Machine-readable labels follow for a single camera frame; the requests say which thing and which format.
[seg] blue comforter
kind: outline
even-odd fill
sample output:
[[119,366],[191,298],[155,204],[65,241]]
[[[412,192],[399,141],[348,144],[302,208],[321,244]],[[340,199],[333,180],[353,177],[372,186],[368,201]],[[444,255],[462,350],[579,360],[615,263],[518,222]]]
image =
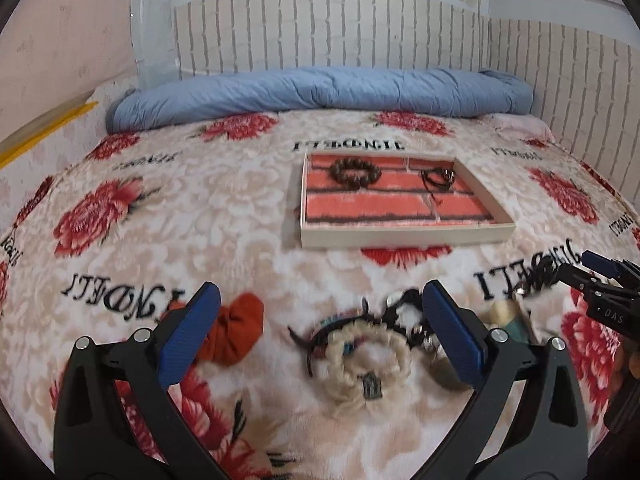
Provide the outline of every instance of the blue comforter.
[[527,114],[531,87],[482,70],[311,67],[200,76],[135,92],[107,114],[109,133],[161,128],[250,112],[313,108],[402,110],[441,117]]

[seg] blue gripper pad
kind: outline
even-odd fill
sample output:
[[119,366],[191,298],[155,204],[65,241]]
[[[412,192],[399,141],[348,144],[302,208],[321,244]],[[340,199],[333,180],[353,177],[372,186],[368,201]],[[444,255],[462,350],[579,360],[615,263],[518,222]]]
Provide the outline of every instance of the blue gripper pad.
[[584,251],[580,257],[580,262],[587,267],[587,269],[602,274],[606,278],[614,279],[619,274],[618,266],[615,262],[591,251]]
[[438,280],[422,291],[422,312],[434,329],[458,378],[474,389],[484,385],[488,331],[470,310],[460,308]]
[[160,351],[158,381],[164,389],[184,378],[218,316],[221,302],[220,290],[205,282],[185,306],[184,318]]

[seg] orange scrunchie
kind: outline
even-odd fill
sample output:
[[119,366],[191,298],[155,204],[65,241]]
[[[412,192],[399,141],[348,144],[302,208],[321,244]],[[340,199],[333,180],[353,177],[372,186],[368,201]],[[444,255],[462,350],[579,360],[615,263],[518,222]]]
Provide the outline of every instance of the orange scrunchie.
[[[184,308],[182,301],[172,301],[167,310]],[[262,335],[264,305],[250,292],[238,296],[229,306],[221,306],[197,359],[231,366],[239,363]]]

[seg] black cord bracelet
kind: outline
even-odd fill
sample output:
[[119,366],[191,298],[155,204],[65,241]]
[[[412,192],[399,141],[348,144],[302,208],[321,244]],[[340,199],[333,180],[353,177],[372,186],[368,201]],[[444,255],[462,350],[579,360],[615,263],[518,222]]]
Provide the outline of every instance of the black cord bracelet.
[[[364,170],[364,175],[344,173],[345,170]],[[375,164],[361,160],[360,158],[351,158],[350,156],[336,160],[329,168],[329,174],[338,184],[346,184],[349,189],[354,191],[369,187],[380,180],[382,171]]]
[[[430,177],[430,173],[434,173],[442,179],[442,182],[436,182]],[[433,168],[432,170],[422,170],[420,172],[422,181],[426,186],[427,183],[435,186],[439,191],[448,191],[456,181],[456,172],[449,168]]]

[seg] floral blanket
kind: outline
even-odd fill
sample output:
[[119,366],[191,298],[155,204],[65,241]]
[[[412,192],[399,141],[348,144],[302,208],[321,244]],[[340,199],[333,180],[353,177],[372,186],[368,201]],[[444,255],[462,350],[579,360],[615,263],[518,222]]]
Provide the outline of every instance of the floral blanket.
[[[302,250],[303,155],[343,148],[458,157],[517,222],[513,237],[484,246]],[[313,110],[110,136],[45,180],[2,236],[0,397],[52,466],[60,373],[75,339],[100,344],[154,327],[171,301],[188,300],[208,280],[223,304],[251,292],[265,308],[264,334],[243,361],[201,362],[170,387],[230,476],[407,479],[469,391],[441,387],[414,349],[397,413],[336,420],[321,373],[308,377],[287,326],[304,332],[363,296],[382,312],[389,294],[433,278],[482,317],[544,254],[575,263],[590,249],[639,260],[637,220],[591,168],[481,120]],[[525,301],[540,337],[568,342],[593,449],[604,436],[616,335],[590,321],[581,296],[563,284]],[[127,384],[118,390],[140,447],[161,459]],[[499,448],[517,400],[516,388],[485,455]]]

